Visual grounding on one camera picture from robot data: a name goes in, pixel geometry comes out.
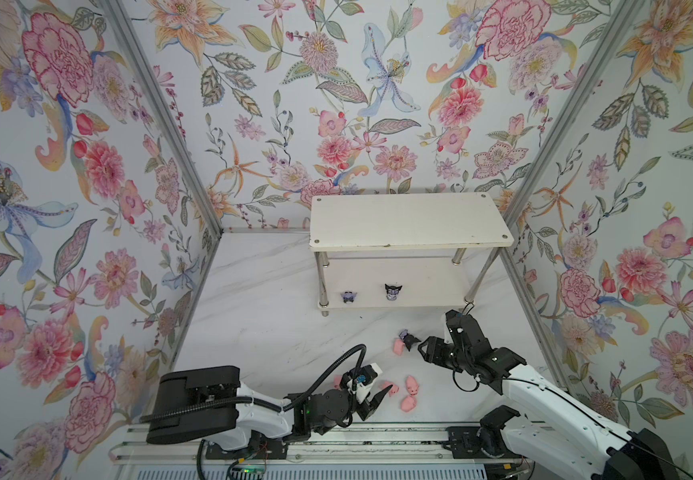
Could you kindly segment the black purple figurine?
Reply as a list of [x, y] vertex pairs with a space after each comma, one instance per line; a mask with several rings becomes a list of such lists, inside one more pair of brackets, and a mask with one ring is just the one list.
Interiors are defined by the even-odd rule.
[[411, 351], [414, 346], [420, 344], [420, 340], [406, 329], [399, 332], [398, 339], [407, 351]]
[[342, 292], [342, 302], [344, 302], [344, 304], [353, 303], [356, 300], [356, 296], [357, 294], [352, 291]]
[[398, 300], [398, 296], [402, 290], [403, 286], [402, 285], [395, 285], [395, 284], [385, 284], [384, 285], [384, 290], [385, 290], [385, 298], [388, 301], [396, 301]]

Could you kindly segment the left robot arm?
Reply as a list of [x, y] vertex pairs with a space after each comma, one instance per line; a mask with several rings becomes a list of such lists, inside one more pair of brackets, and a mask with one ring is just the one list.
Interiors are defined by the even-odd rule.
[[174, 445], [194, 440], [216, 444], [224, 452], [240, 452], [268, 441], [304, 442], [354, 420], [366, 420], [398, 388], [390, 382], [373, 388], [381, 369], [369, 364], [356, 376], [346, 373], [338, 387], [324, 393], [290, 394], [282, 399], [262, 395], [240, 381], [236, 366], [170, 373], [158, 385], [146, 442]]

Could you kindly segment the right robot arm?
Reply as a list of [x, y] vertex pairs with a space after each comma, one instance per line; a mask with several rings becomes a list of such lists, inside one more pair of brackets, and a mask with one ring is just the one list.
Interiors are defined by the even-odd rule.
[[563, 479], [682, 479], [690, 473], [649, 429], [634, 432], [554, 386], [509, 348], [491, 346], [469, 314], [445, 314], [447, 338], [407, 342], [421, 358], [466, 374], [504, 404], [477, 422], [468, 446], [489, 458], [515, 454]]

